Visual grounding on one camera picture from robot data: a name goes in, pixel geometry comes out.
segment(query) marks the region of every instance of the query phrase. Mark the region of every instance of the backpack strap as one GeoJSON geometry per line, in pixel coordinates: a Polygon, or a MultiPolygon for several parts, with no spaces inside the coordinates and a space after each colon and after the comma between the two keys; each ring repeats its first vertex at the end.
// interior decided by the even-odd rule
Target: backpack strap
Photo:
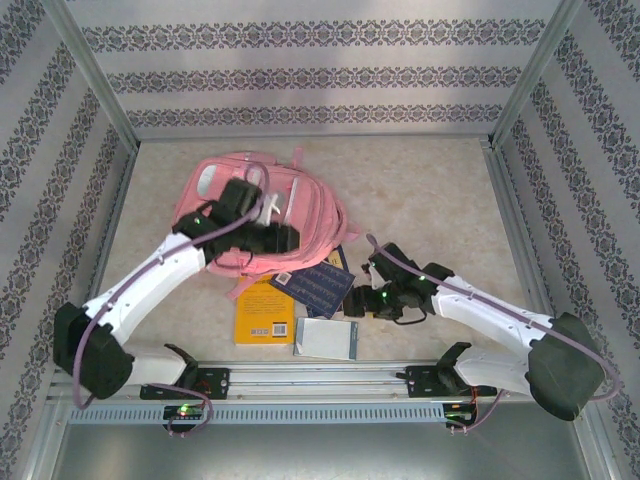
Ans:
{"type": "Polygon", "coordinates": [[[362,233],[362,230],[360,228],[360,225],[358,225],[357,223],[348,222],[347,233],[344,236],[344,241],[353,242],[354,240],[358,239],[361,233],[362,233]]]}
{"type": "Polygon", "coordinates": [[[302,168],[302,153],[302,147],[296,147],[293,150],[293,157],[291,158],[293,168],[302,168]]]}
{"type": "Polygon", "coordinates": [[[238,283],[238,285],[227,292],[227,298],[229,300],[235,300],[242,294],[242,292],[260,280],[261,277],[262,275],[248,275],[242,282],[238,283]]]}

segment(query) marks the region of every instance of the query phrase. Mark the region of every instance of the book cover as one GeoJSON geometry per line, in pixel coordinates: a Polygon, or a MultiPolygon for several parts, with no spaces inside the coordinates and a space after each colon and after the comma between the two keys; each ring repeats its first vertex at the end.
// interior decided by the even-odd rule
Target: book cover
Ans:
{"type": "Polygon", "coordinates": [[[279,273],[271,285],[326,318],[331,318],[349,292],[355,275],[321,262],[310,268],[279,273]]]}
{"type": "Polygon", "coordinates": [[[293,343],[294,300],[262,277],[238,297],[234,341],[238,345],[293,343]]]}
{"type": "MultiPolygon", "coordinates": [[[[338,245],[338,247],[329,254],[325,262],[330,263],[334,267],[341,268],[345,272],[349,271],[349,267],[347,266],[347,259],[344,256],[344,250],[342,249],[342,245],[338,245]]],[[[342,311],[342,303],[338,307],[338,312],[341,312],[341,311],[342,311]]],[[[310,318],[314,318],[314,317],[320,317],[322,316],[322,314],[316,312],[313,307],[310,307],[307,305],[307,316],[310,318]]]]}

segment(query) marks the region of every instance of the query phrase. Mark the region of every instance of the floor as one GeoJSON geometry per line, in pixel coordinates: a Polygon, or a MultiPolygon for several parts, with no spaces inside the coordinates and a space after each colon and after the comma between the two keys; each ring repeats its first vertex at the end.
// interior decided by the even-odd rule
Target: floor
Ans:
{"type": "MultiPolygon", "coordinates": [[[[380,243],[396,242],[420,266],[445,265],[487,293],[524,305],[513,259],[477,139],[323,137],[146,142],[141,145],[107,264],[103,290],[142,262],[169,231],[175,202],[198,162],[233,151],[264,151],[286,162],[304,148],[303,167],[333,187],[349,220],[380,243]]],[[[371,254],[364,237],[344,245],[347,262],[371,254]]],[[[198,360],[312,361],[292,346],[236,346],[228,278],[198,274],[153,310],[130,342],[174,343],[198,360]]],[[[305,309],[296,306],[296,313],[305,309]]],[[[499,349],[453,320],[431,316],[400,327],[359,319],[358,360],[436,359],[453,343],[499,349]]]]}
{"type": "Polygon", "coordinates": [[[469,436],[451,436],[441,424],[428,423],[211,425],[197,441],[182,442],[157,425],[73,425],[53,478],[590,478],[570,423],[533,404],[503,404],[499,412],[469,436]]]}

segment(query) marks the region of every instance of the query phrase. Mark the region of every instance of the blue book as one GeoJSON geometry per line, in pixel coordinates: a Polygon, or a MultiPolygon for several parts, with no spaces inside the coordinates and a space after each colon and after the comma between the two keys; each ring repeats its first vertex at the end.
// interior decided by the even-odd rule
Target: blue book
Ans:
{"type": "MultiPolygon", "coordinates": [[[[342,249],[342,245],[338,245],[336,249],[329,254],[326,258],[325,262],[330,263],[331,265],[343,269],[345,272],[349,271],[349,267],[347,266],[347,259],[344,256],[344,250],[342,249]]],[[[342,304],[338,307],[338,311],[342,311],[342,304]]],[[[316,312],[313,307],[307,305],[307,316],[309,318],[316,318],[322,316],[321,313],[316,312]]]]}
{"type": "Polygon", "coordinates": [[[355,275],[330,263],[321,262],[291,273],[279,273],[271,285],[313,309],[317,316],[331,318],[353,285],[355,275]]]}

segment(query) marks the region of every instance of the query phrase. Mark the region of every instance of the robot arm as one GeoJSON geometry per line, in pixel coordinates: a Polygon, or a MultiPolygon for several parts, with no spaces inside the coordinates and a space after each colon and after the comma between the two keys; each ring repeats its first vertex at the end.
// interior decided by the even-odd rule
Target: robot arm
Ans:
{"type": "Polygon", "coordinates": [[[169,344],[142,348],[126,342],[173,289],[231,248],[252,253],[284,253],[298,248],[299,234],[295,229],[270,221],[271,212],[282,203],[279,193],[266,195],[253,222],[193,244],[193,240],[211,236],[249,215],[261,194],[256,185],[230,180],[219,200],[183,216],[160,247],[117,285],[81,308],[63,305],[54,319],[55,363],[73,374],[80,339],[97,320],[84,347],[80,368],[80,384],[95,397],[108,398],[125,385],[162,383],[190,388],[198,367],[186,352],[169,344]],[[119,296],[112,300],[116,292],[119,296]]]}
{"type": "Polygon", "coordinates": [[[470,344],[456,344],[438,364],[438,377],[451,393],[470,386],[495,386],[530,395],[554,416],[573,420],[604,380],[604,371],[595,360],[531,326],[535,322],[597,352],[586,326],[575,316],[565,313],[553,318],[529,312],[482,292],[435,263],[421,270],[424,275],[414,275],[389,259],[391,256],[419,271],[395,244],[387,244],[382,250],[386,255],[376,252],[363,266],[376,288],[353,289],[345,299],[345,314],[362,316],[364,311],[371,311],[374,316],[396,320],[403,307],[419,308],[425,315],[437,314],[463,323],[510,351],[493,353],[470,344]],[[501,309],[479,301],[480,297],[501,309]],[[509,312],[529,320],[529,324],[509,312]]]}

